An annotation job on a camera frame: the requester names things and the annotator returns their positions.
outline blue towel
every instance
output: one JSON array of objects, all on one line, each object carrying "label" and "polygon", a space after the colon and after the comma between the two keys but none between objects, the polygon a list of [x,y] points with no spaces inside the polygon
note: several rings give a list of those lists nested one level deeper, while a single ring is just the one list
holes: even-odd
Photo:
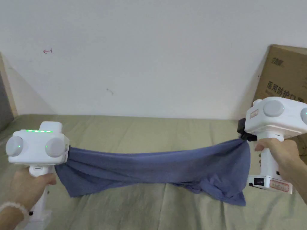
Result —
[{"label": "blue towel", "polygon": [[119,154],[70,147],[56,172],[71,197],[136,183],[171,183],[245,206],[250,149],[241,139],[174,152]]}]

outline cardboard box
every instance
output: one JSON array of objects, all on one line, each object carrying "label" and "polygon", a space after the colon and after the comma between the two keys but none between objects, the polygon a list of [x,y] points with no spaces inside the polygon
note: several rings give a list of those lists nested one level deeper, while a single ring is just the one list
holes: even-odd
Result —
[{"label": "cardboard box", "polygon": [[[272,96],[307,102],[307,48],[270,46],[254,100]],[[291,139],[307,163],[307,134]]]}]

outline human hand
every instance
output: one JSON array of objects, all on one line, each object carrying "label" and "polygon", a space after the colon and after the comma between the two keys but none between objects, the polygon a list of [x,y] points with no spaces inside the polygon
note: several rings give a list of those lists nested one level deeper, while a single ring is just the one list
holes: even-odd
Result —
[{"label": "human hand", "polygon": [[15,173],[11,182],[10,201],[19,203],[30,211],[40,199],[48,184],[56,184],[56,176],[54,174],[48,173],[39,177],[33,177],[29,173],[29,167],[23,168]]},{"label": "human hand", "polygon": [[255,151],[262,151],[264,148],[270,149],[273,158],[278,163],[280,175],[283,179],[289,181],[288,164],[301,160],[296,142],[293,140],[280,142],[276,138],[260,139]]}]

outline handle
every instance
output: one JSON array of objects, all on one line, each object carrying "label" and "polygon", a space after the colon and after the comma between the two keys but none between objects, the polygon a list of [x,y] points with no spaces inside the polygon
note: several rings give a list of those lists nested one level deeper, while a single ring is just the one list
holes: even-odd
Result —
[{"label": "handle", "polygon": [[[29,173],[34,177],[39,177],[41,175],[51,173],[52,168],[53,166],[30,166]],[[43,195],[40,197],[38,202],[33,206],[30,211],[30,215],[32,214],[29,219],[30,222],[42,220],[42,214],[45,210],[46,205],[47,193],[48,191],[46,186]]]},{"label": "handle", "polygon": [[261,175],[276,179],[280,177],[278,175],[278,164],[274,160],[269,148],[265,148],[261,152]]}]

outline red mark on wall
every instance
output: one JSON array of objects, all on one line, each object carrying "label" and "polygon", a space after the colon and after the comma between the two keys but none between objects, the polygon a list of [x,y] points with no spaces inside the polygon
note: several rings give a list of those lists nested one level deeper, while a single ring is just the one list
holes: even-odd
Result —
[{"label": "red mark on wall", "polygon": [[44,50],[43,51],[45,54],[47,54],[47,52],[51,52],[52,53],[52,49],[50,49],[50,50]]}]

